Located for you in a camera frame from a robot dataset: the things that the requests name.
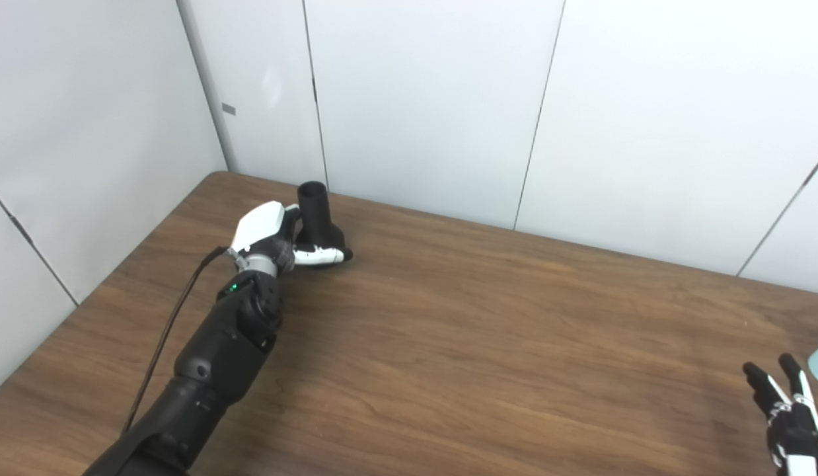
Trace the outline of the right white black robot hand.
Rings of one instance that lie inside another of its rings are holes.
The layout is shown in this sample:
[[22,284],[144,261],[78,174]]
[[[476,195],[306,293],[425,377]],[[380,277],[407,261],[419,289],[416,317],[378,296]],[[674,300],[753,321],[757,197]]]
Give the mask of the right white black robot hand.
[[788,379],[784,391],[753,362],[742,371],[766,419],[766,446],[777,475],[818,475],[818,410],[807,373],[790,354],[778,357]]

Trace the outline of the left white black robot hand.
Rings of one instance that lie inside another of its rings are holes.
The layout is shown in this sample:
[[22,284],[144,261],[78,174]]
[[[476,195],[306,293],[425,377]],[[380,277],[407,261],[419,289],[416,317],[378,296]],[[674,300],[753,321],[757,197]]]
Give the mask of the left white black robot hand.
[[300,205],[285,207],[277,201],[253,208],[238,221],[227,253],[236,271],[256,271],[274,278],[297,266],[328,267],[353,259],[348,248],[298,246],[295,228],[301,220]]

